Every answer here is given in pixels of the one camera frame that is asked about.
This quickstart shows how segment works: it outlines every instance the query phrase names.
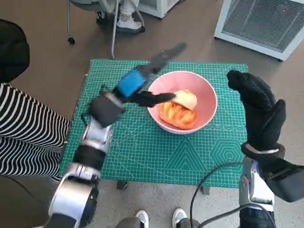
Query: blue gripper part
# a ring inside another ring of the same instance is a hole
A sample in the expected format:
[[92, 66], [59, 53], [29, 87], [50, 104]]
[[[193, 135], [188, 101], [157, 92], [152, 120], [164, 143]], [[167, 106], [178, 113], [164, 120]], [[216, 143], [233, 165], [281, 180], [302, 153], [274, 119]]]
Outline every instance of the blue gripper part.
[[138, 70], [131, 71], [124, 76], [118, 84], [117, 89], [125, 97], [131, 96], [134, 92], [139, 90], [145, 83], [146, 78]]

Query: table leg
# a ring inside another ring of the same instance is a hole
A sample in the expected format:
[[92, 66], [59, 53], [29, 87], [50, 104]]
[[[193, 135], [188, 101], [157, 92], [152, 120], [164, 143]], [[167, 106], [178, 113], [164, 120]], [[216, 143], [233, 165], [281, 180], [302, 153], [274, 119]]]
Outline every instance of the table leg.
[[117, 185], [116, 185], [116, 189], [117, 190], [126, 190], [126, 188], [128, 187], [128, 182], [124, 181], [124, 180], [118, 180], [117, 181]]
[[201, 186], [199, 190], [203, 195], [210, 195], [210, 187]]

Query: green cutting mat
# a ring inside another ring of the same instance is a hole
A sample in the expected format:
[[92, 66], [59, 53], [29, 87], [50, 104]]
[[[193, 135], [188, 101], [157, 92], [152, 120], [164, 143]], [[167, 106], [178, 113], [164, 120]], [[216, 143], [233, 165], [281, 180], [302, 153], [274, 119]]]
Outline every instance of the green cutting mat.
[[[89, 101], [98, 95], [103, 84], [112, 89], [131, 69], [146, 63], [140, 60], [91, 61], [62, 160], [61, 175], [72, 161], [84, 132], [80, 115]], [[159, 75], [188, 70], [204, 76], [213, 85], [218, 96], [215, 117], [193, 134], [175, 135], [161, 129], [146, 108], [127, 104], [126, 113], [114, 126], [114, 138], [101, 171], [102, 178], [197, 185], [216, 166], [240, 162], [243, 158], [240, 144], [246, 141], [247, 134], [239, 95], [227, 85], [226, 74], [231, 69], [247, 72], [244, 64], [170, 62]], [[222, 168], [205, 185], [237, 188], [241, 171], [241, 165]]]

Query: chair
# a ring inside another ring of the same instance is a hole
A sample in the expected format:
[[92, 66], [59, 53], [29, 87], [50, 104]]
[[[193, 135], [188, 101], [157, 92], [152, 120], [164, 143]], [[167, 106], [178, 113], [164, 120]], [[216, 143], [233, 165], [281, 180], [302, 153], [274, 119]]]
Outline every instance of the chair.
[[[136, 13], [138, 14], [138, 16], [142, 22], [142, 29], [144, 31], [143, 17], [141, 15], [141, 13], [139, 12], [139, 10], [137, 9], [133, 0], [129, 0], [129, 1], [133, 4], [133, 6], [136, 10]], [[111, 46], [112, 59], [115, 59], [114, 46], [115, 46], [116, 25], [117, 25], [117, 17], [118, 17], [118, 7], [119, 7], [120, 0], [66, 0], [66, 2], [67, 2], [67, 32], [69, 35], [68, 42], [71, 45], [75, 44], [75, 40], [74, 40], [74, 38], [72, 36], [72, 32], [71, 32], [70, 3], [72, 3], [73, 5], [79, 7], [83, 10], [87, 10], [87, 11], [103, 11], [108, 14], [110, 14], [110, 13], [115, 14], [114, 25], [113, 25], [112, 46]]]

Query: pink bowl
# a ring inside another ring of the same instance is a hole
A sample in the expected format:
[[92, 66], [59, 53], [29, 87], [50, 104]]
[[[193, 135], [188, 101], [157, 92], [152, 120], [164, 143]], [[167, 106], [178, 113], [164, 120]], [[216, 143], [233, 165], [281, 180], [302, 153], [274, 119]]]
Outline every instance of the pink bowl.
[[189, 71], [174, 71], [166, 73], [157, 78], [149, 87], [149, 91], [154, 94], [175, 92], [177, 90], [188, 89], [198, 99], [194, 109], [197, 120], [194, 128], [182, 130], [159, 117], [158, 105], [148, 108], [148, 111], [156, 123], [164, 130], [173, 134], [190, 134], [206, 126], [214, 117], [217, 110], [218, 99], [212, 85], [202, 76]]

